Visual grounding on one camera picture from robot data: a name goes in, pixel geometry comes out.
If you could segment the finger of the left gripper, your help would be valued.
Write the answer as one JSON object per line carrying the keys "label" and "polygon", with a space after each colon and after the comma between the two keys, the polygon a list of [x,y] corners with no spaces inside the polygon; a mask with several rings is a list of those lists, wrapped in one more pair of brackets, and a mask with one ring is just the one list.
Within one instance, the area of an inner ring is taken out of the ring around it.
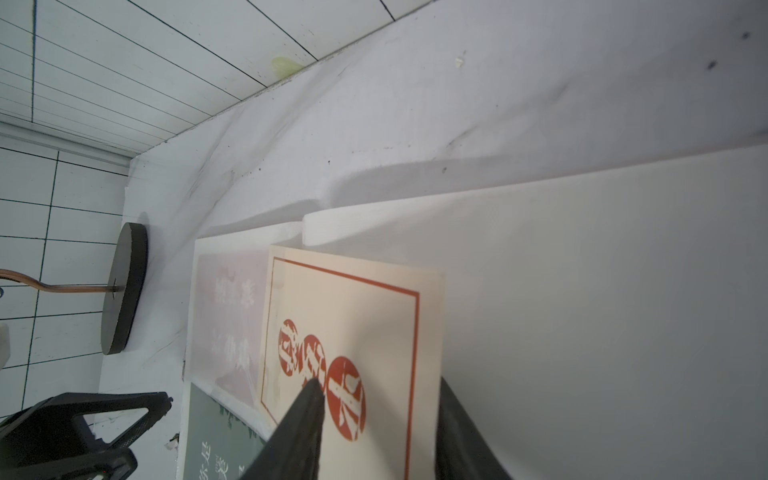
{"label": "finger of the left gripper", "polygon": [[[171,409],[165,392],[135,394],[63,393],[21,410],[1,422],[3,479],[127,479],[138,461],[130,446]],[[107,442],[86,417],[144,410]]]}

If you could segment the cream framed card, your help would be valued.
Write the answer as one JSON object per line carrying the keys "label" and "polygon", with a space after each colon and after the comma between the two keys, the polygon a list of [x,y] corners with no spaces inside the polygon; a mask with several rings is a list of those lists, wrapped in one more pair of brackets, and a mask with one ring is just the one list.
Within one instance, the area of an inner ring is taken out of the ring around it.
{"label": "cream framed card", "polygon": [[257,404],[276,426],[311,380],[324,395],[323,479],[431,479],[445,279],[274,246]]}

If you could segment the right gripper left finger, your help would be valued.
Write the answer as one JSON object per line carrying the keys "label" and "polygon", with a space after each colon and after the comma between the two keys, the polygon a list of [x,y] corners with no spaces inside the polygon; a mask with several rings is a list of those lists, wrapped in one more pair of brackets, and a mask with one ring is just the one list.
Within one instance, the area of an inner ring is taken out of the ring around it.
{"label": "right gripper left finger", "polygon": [[324,417],[320,382],[309,380],[241,479],[317,480]]}

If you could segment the green card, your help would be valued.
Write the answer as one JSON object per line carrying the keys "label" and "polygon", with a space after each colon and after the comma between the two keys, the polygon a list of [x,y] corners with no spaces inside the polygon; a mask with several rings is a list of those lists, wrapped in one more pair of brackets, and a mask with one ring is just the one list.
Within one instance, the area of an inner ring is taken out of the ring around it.
{"label": "green card", "polygon": [[190,383],[180,432],[177,479],[240,479],[265,441],[224,405]]}

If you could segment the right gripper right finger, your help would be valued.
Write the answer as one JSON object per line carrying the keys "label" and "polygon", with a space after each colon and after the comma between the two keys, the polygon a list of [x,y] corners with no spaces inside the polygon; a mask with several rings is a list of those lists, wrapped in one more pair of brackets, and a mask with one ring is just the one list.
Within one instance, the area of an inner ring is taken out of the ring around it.
{"label": "right gripper right finger", "polygon": [[435,478],[512,479],[444,378],[440,385]]}

